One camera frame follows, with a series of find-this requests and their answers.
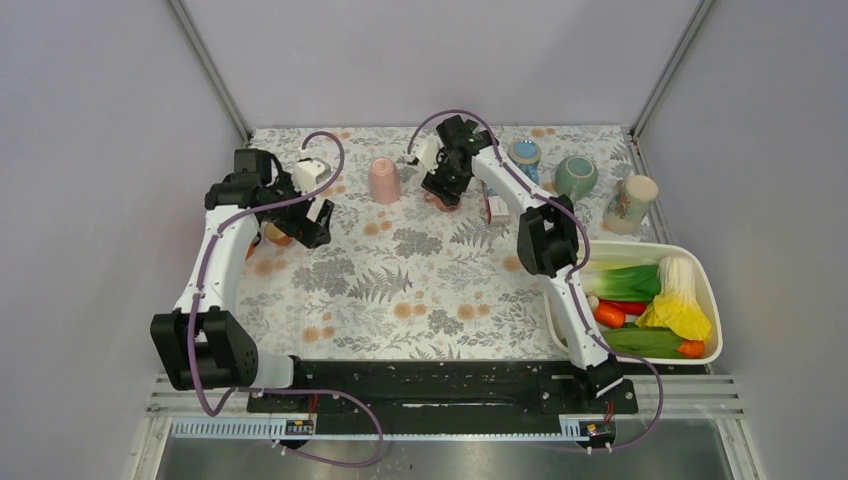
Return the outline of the pink dotted mug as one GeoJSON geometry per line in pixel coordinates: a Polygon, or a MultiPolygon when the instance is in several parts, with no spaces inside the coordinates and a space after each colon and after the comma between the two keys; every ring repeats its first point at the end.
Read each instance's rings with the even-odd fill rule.
{"type": "Polygon", "coordinates": [[[455,205],[446,205],[440,198],[437,196],[426,192],[424,195],[424,200],[426,203],[433,205],[437,210],[443,213],[452,213],[459,209],[460,204],[457,203],[455,205]]]}

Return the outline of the small orange mug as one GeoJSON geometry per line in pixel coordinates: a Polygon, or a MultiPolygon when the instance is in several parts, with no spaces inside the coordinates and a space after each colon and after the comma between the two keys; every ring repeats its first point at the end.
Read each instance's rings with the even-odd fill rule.
{"type": "Polygon", "coordinates": [[[290,245],[293,241],[291,237],[283,233],[277,226],[272,223],[268,223],[264,229],[265,238],[272,244],[286,247],[290,245]]]}

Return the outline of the large orange mug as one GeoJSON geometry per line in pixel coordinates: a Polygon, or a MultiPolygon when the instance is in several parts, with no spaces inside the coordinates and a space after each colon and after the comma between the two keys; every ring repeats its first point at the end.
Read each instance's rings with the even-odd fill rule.
{"type": "Polygon", "coordinates": [[[261,241],[262,238],[259,234],[253,237],[249,244],[245,259],[249,259],[254,254],[256,248],[260,245],[261,241]]]}

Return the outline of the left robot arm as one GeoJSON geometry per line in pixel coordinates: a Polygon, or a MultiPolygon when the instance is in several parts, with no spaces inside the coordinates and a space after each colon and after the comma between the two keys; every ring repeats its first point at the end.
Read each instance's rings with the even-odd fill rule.
{"type": "Polygon", "coordinates": [[[331,240],[333,202],[310,218],[314,191],[332,168],[303,158],[283,169],[269,151],[244,148],[234,153],[232,173],[204,197],[205,229],[193,271],[173,310],[153,317],[150,333],[173,388],[272,388],[272,398],[288,411],[309,401],[310,385],[295,374],[292,356],[259,349],[235,315],[238,285],[260,228],[273,225],[308,249],[331,240]]]}

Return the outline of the blue butterfly mug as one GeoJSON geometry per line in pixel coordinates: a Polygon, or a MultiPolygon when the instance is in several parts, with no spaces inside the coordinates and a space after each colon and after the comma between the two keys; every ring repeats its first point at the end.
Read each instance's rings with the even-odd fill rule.
{"type": "Polygon", "coordinates": [[[521,139],[511,142],[507,155],[534,184],[539,184],[538,166],[541,160],[541,149],[534,141],[521,139]]]}

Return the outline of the green glazed mug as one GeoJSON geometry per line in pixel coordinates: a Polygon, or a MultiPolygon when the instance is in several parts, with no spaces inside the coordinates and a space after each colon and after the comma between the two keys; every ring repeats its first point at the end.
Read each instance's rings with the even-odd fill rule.
{"type": "Polygon", "coordinates": [[[598,180],[595,163],[584,156],[571,156],[562,160],[554,172],[553,185],[559,195],[573,202],[586,198],[598,180]]]}

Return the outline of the white red toothpaste box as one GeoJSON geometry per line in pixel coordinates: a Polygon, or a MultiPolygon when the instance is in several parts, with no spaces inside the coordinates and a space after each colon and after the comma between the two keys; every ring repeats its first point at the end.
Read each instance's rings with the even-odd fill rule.
{"type": "Polygon", "coordinates": [[[507,224],[510,220],[510,212],[506,202],[486,183],[482,184],[482,188],[487,223],[489,225],[507,224]]]}

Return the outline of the light pink cup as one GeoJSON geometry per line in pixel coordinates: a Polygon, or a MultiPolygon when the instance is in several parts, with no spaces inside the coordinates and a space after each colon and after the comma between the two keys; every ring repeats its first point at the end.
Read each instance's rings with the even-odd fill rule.
{"type": "Polygon", "coordinates": [[[375,159],[368,175],[371,198],[381,205],[390,205],[400,199],[402,186],[397,166],[390,159],[375,159]]]}

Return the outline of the floral tablecloth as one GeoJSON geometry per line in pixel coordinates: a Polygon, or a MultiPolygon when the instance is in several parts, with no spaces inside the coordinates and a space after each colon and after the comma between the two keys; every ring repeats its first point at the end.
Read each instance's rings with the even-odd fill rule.
{"type": "Polygon", "coordinates": [[[482,183],[473,179],[459,209],[424,200],[424,170],[411,165],[410,127],[344,128],[309,139],[303,129],[260,129],[252,146],[285,168],[326,161],[339,178],[331,242],[281,247],[264,236],[245,261],[235,315],[256,344],[304,359],[550,359],[545,298],[516,254],[517,222],[489,225],[482,183]],[[372,162],[400,174],[390,205],[369,190],[372,162]]]}

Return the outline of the green bok choy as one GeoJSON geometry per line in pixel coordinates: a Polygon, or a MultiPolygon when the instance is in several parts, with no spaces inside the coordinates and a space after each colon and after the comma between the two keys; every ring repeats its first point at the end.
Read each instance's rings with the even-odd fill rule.
{"type": "Polygon", "coordinates": [[[586,268],[580,272],[583,290],[601,300],[648,303],[662,288],[656,264],[621,268],[586,268]]]}

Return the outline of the orange carrot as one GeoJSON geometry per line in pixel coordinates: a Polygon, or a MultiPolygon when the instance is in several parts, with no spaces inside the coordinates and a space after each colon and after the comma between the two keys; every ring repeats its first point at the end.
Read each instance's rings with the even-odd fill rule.
{"type": "Polygon", "coordinates": [[[609,302],[600,302],[593,310],[595,321],[607,328],[622,328],[627,321],[624,311],[609,302]]]}

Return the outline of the red chili pepper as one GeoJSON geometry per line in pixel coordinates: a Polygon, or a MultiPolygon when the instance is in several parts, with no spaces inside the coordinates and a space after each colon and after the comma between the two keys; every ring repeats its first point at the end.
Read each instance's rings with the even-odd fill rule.
{"type": "Polygon", "coordinates": [[[625,315],[633,315],[633,316],[641,316],[649,306],[648,303],[644,302],[623,302],[623,301],[611,301],[611,300],[601,300],[601,306],[612,307],[617,309],[618,311],[624,313],[625,315]]]}

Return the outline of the green cucumber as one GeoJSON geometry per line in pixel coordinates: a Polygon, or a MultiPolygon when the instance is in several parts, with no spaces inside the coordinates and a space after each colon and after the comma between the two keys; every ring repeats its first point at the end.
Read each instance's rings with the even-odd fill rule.
{"type": "Polygon", "coordinates": [[[646,358],[689,359],[681,348],[686,342],[669,329],[619,328],[602,332],[603,343],[620,353],[646,358]]]}

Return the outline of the yellow napa cabbage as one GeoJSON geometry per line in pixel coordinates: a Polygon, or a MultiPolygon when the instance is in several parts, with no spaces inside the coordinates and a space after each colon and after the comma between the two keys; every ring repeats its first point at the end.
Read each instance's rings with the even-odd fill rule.
{"type": "Polygon", "coordinates": [[[696,295],[695,265],[679,256],[659,263],[660,292],[636,320],[640,328],[666,328],[685,340],[706,342],[712,325],[696,295]]]}

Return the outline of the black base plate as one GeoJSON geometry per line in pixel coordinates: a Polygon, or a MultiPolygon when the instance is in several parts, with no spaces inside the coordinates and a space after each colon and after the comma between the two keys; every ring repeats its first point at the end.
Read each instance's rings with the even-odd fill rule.
{"type": "Polygon", "coordinates": [[[601,419],[638,412],[632,381],[592,399],[581,392],[576,371],[567,361],[551,360],[302,361],[295,368],[296,394],[266,393],[249,399],[247,410],[370,420],[345,399],[350,394],[374,412],[382,429],[389,419],[481,423],[554,415],[601,419]]]}

